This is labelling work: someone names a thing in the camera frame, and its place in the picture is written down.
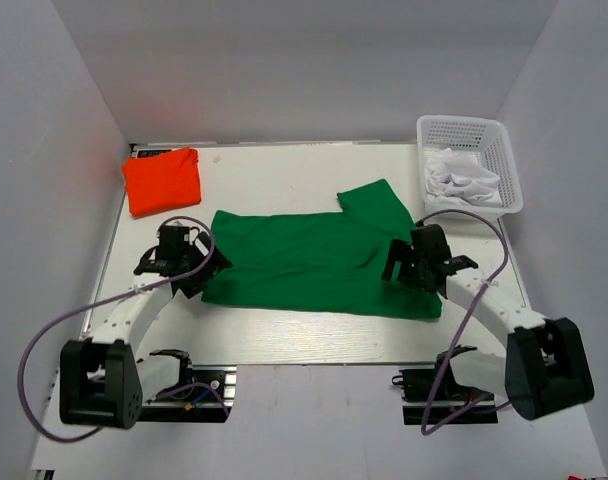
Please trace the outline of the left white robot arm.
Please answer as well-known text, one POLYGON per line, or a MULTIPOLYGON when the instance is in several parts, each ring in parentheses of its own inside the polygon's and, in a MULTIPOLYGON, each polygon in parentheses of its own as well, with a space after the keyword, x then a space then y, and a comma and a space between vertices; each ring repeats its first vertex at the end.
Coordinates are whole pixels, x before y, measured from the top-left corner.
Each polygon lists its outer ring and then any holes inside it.
POLYGON ((201 294, 231 262, 204 227, 162 225, 158 242, 139 259, 125 298, 85 340, 60 352, 59 417, 68 425, 130 429, 144 406, 195 389, 187 352, 136 353, 159 314, 176 296, 201 294))

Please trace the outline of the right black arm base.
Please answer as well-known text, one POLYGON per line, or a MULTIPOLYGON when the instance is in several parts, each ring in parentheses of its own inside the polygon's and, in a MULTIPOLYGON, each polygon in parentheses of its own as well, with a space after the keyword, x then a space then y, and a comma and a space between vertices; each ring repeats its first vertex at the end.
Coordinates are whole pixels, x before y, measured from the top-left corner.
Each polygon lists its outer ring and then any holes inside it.
MULTIPOLYGON (((421 424, 435 373, 433 365, 419 364, 401 369, 391 378, 392 386, 401 392, 405 425, 421 424)), ((435 395, 427 425, 429 427, 436 425, 483 395, 484 392, 481 390, 455 384, 452 374, 447 373, 435 395)), ((450 425, 497 424, 498 415, 494 408, 494 396, 486 394, 484 400, 453 419, 450 425)))

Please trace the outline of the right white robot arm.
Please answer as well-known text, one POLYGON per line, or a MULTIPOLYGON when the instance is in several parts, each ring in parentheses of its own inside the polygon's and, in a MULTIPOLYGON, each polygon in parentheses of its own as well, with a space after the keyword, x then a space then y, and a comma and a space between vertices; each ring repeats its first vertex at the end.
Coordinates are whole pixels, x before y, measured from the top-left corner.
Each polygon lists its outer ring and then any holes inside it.
POLYGON ((425 432, 474 414, 494 415, 498 397, 526 420, 594 399, 578 326, 520 305, 471 258, 453 255, 440 226, 421 225, 409 240, 393 240, 382 278, 464 308, 464 319, 477 320, 504 349, 501 355, 484 353, 455 337, 432 369, 413 367, 393 378, 404 402, 421 410, 425 432))

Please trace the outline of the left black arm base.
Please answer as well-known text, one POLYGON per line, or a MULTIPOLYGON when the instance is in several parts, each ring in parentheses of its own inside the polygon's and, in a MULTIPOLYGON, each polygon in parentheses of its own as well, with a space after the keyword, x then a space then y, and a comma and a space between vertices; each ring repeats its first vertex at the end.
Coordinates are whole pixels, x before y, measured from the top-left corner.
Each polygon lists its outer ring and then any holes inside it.
POLYGON ((139 422, 225 423, 237 384, 234 366, 189 366, 183 380, 144 403, 139 422))

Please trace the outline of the green t-shirt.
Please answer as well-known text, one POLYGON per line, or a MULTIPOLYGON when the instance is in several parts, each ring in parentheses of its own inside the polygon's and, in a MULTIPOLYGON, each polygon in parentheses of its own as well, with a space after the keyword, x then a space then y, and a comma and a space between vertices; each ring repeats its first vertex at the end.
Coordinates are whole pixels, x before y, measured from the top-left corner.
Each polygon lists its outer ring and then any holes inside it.
POLYGON ((211 230, 231 267, 210 280, 205 303, 241 308, 435 320, 433 293, 382 280, 392 240, 414 227, 380 179, 340 192, 337 212, 243 216, 216 212, 211 230))

